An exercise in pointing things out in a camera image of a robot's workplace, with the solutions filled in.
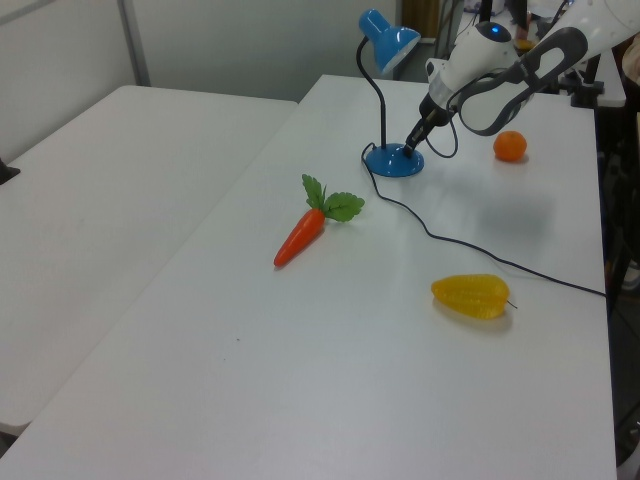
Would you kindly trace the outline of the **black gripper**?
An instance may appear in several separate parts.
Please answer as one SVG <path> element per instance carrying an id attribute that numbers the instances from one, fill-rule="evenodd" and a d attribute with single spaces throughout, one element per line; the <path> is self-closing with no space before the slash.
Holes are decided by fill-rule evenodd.
<path id="1" fill-rule="evenodd" d="M 430 93 L 427 93 L 421 101 L 419 113 L 420 120 L 407 136 L 402 149 L 407 158 L 413 155 L 415 149 L 428 136 L 429 131 L 435 127 L 445 126 L 453 116 L 453 112 L 447 106 L 440 106 Z"/>

